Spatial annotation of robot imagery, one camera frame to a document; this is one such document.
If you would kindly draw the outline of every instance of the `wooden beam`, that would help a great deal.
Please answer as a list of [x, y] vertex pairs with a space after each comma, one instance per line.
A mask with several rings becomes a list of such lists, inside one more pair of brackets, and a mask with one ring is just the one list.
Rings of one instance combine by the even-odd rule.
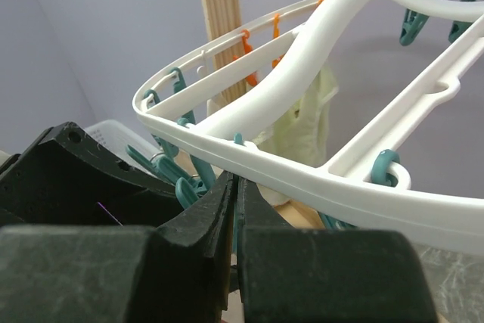
[[[205, 15], [206, 32], [209, 41], [241, 26], [239, 0], [202, 0]], [[215, 69], [231, 63], [235, 57], [244, 55], [242, 42], [215, 56], [213, 66]], [[245, 80], [241, 80], [222, 92], [224, 99], [231, 103], [247, 91]]]

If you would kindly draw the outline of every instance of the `purple line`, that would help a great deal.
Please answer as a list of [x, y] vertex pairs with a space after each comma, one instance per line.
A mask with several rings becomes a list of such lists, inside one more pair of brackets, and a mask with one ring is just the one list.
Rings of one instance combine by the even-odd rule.
[[111, 214], [111, 212], [109, 212], [108, 210], [106, 210], [106, 207], [104, 207], [104, 206], [101, 204], [101, 202], [98, 202], [98, 205], [99, 205], [99, 206], [101, 206], [101, 208], [102, 208], [103, 210], [105, 210], [105, 211], [106, 211], [106, 213], [107, 213], [107, 214], [108, 214], [108, 215], [111, 217], [111, 219], [113, 219], [114, 221], [118, 222], [118, 224], [119, 224], [120, 226], [122, 226], [122, 225], [123, 225], [123, 224], [122, 224], [122, 223], [121, 223], [121, 222], [120, 222], [120, 221], [119, 221], [119, 220], [118, 220], [116, 217], [114, 217], [114, 216]]

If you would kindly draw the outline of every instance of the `white plastic frame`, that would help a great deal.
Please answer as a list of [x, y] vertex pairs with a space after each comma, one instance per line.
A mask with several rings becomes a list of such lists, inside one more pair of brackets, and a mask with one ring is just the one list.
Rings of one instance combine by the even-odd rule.
[[[136, 92], [133, 108], [151, 133], [189, 154], [337, 219], [366, 228], [398, 230], [418, 243], [484, 256], [484, 200], [410, 191], [408, 173], [396, 165], [392, 173], [399, 179], [397, 188], [364, 182], [378, 153], [396, 149], [437, 104], [457, 94], [459, 78], [484, 52], [484, 2], [393, 0], [433, 17], [477, 21], [321, 168], [264, 153], [251, 142], [240, 146], [231, 141], [235, 132], [246, 140], [254, 138], [303, 95], [341, 33], [369, 1], [325, 0], [304, 25], [148, 110], [150, 99], [143, 99], [144, 93], [161, 90], [174, 76], [169, 73], [173, 67], [198, 66], [202, 56], [212, 57], [238, 42], [242, 29], [254, 32], [271, 26], [276, 13], [283, 18], [314, 9], [317, 0], [254, 20], [163, 68]], [[221, 111], [189, 128], [173, 121], [284, 52], [281, 62], [257, 87]]]

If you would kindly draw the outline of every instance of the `laundry basket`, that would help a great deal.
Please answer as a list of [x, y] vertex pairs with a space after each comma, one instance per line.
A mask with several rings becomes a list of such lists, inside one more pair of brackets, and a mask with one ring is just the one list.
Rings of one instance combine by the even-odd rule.
[[85, 131], [111, 153], [117, 155], [129, 165], [135, 166], [145, 172], [148, 171], [140, 164], [136, 163], [128, 153], [126, 153], [126, 145], [131, 145], [148, 159], [160, 152], [159, 149], [149, 141], [143, 139], [141, 136], [116, 120], [102, 121], [93, 126], [89, 126]]

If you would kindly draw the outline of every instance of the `wall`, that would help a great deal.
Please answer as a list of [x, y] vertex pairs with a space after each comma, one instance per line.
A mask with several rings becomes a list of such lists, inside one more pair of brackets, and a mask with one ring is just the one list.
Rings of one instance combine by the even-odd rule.
[[22, 152], [44, 129], [95, 122], [37, 0], [0, 0], [0, 150]]
[[[206, 41], [200, 0], [39, 1], [96, 117], [116, 118], [138, 132], [142, 127], [130, 106], [137, 87]], [[296, 1], [240, 3], [244, 21], [249, 21]], [[352, 21], [332, 52], [340, 93], [330, 115], [330, 154], [448, 47], [451, 22], [438, 19], [429, 20], [413, 45], [402, 47], [404, 12], [387, 0], [374, 0]], [[400, 148], [415, 189], [484, 196], [478, 173], [484, 139], [482, 67], [478, 62], [464, 77], [459, 96], [438, 107]]]

